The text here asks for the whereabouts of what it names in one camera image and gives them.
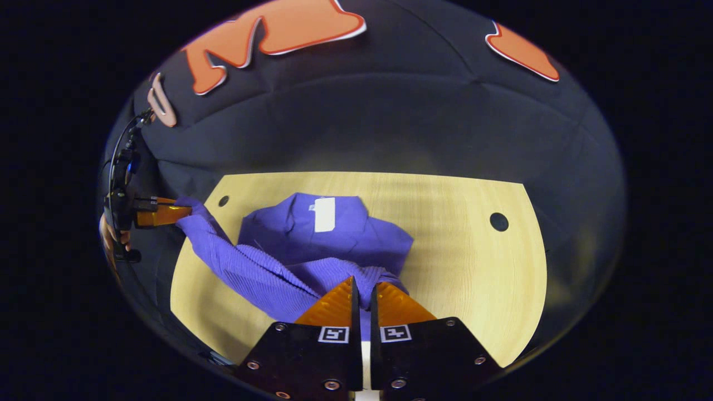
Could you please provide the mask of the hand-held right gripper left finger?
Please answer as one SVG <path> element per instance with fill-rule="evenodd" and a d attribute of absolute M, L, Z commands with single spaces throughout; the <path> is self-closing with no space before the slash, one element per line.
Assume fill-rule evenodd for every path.
<path fill-rule="evenodd" d="M 352 400 L 363 388 L 359 291 L 354 277 L 295 322 L 272 323 L 234 376 L 282 400 Z"/>

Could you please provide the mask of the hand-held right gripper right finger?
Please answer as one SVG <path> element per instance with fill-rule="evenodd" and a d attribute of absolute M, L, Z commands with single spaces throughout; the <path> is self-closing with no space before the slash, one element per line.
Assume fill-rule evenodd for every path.
<path fill-rule="evenodd" d="M 457 317 L 381 282 L 371 301 L 371 384 L 382 400 L 471 400 L 505 370 Z"/>

